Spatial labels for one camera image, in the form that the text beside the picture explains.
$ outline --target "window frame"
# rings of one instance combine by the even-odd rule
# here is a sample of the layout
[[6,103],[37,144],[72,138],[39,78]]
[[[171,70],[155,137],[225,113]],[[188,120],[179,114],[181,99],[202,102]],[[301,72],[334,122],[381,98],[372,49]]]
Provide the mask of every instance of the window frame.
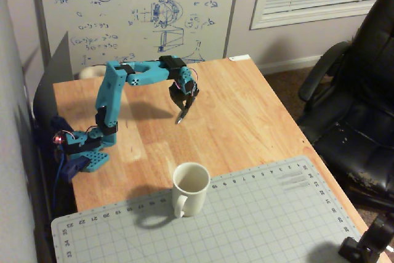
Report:
[[264,15],[265,0],[256,0],[251,30],[365,15],[369,12],[375,1],[348,2]]

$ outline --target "mug handle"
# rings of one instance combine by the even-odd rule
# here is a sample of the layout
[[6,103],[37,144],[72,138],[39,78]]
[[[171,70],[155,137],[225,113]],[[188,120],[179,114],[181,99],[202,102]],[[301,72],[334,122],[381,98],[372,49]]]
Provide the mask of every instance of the mug handle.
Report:
[[183,206],[185,205],[186,200],[187,200],[187,196],[179,195],[174,209],[174,214],[176,218],[181,218],[185,214],[185,212],[183,212],[182,209]]

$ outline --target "chair seat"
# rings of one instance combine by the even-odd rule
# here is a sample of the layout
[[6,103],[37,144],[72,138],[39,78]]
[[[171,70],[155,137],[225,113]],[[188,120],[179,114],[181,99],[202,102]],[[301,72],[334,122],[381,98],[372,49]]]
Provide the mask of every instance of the chair seat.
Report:
[[386,103],[366,100],[336,85],[297,124],[335,177],[350,178],[390,198],[394,196],[393,115],[394,108]]

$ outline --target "white wall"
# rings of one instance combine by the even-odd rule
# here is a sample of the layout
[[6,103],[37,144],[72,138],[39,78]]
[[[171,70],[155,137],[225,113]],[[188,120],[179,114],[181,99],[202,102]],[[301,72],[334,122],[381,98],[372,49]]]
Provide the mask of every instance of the white wall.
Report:
[[8,0],[17,47],[25,69],[26,88],[33,101],[44,73],[34,0]]
[[6,0],[0,0],[0,262],[36,262],[21,137],[29,138],[22,64]]
[[364,20],[362,15],[249,30],[254,4],[236,0],[227,56],[249,54],[262,68],[322,55],[335,43],[351,39]]

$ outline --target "baseboard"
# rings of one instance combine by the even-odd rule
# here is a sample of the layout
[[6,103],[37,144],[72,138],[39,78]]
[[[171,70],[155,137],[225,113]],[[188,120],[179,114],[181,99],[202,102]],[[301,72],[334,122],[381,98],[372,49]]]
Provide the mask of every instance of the baseboard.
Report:
[[315,66],[316,62],[320,59],[320,55],[313,55],[311,57],[287,60],[275,63],[266,63],[262,65],[257,65],[263,75],[291,71],[301,68],[308,68]]

